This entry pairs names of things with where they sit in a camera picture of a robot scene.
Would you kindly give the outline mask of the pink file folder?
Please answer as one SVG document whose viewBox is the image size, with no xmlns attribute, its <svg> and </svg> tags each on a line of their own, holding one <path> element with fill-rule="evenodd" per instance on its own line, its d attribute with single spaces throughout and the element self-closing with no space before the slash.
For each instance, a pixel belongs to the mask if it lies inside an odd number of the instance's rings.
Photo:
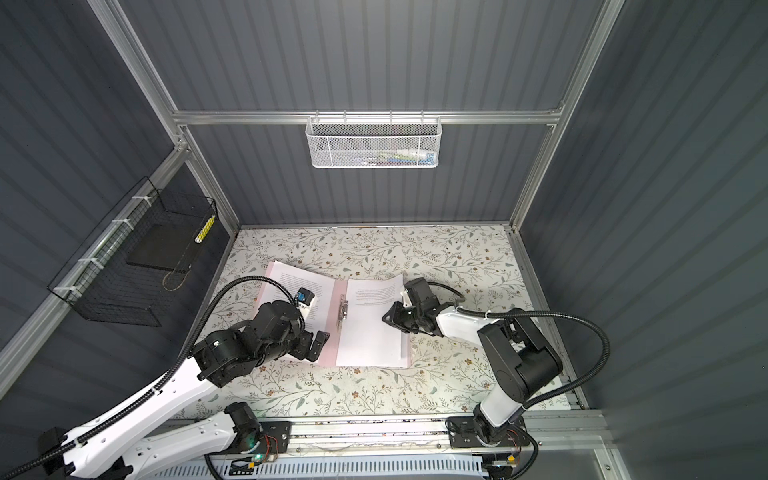
<svg viewBox="0 0 768 480">
<path fill-rule="evenodd" d="M 404 278 L 337 280 L 278 261 L 266 276 L 295 294 L 305 288 L 314 294 L 305 316 L 307 329 L 329 334 L 314 363 L 324 367 L 407 368 L 411 345 L 407 334 L 383 322 L 383 316 L 402 299 Z"/>
</svg>

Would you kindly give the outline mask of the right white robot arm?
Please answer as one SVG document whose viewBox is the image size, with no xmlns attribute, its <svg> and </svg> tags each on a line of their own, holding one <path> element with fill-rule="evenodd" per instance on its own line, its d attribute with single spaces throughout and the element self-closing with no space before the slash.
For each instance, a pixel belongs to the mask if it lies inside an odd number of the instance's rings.
<svg viewBox="0 0 768 480">
<path fill-rule="evenodd" d="M 528 409 L 534 394 L 561 374 L 563 364 L 527 312 L 472 313 L 460 306 L 464 301 L 458 290 L 419 277 L 404 285 L 382 321 L 405 334 L 460 340 L 483 350 L 496 385 L 475 407 L 473 431 L 491 445 Z"/>
</svg>

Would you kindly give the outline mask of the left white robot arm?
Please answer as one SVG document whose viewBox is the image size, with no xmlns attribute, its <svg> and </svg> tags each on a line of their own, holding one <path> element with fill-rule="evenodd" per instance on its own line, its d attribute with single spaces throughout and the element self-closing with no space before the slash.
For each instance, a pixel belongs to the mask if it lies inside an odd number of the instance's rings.
<svg viewBox="0 0 768 480">
<path fill-rule="evenodd" d="M 169 372 L 107 413 L 69 431 L 48 430 L 38 440 L 46 475 L 95 478 L 172 414 L 233 380 L 285 355 L 317 360 L 329 335 L 306 329 L 315 303 L 305 288 L 291 300 L 264 303 L 253 319 L 208 334 Z"/>
</svg>

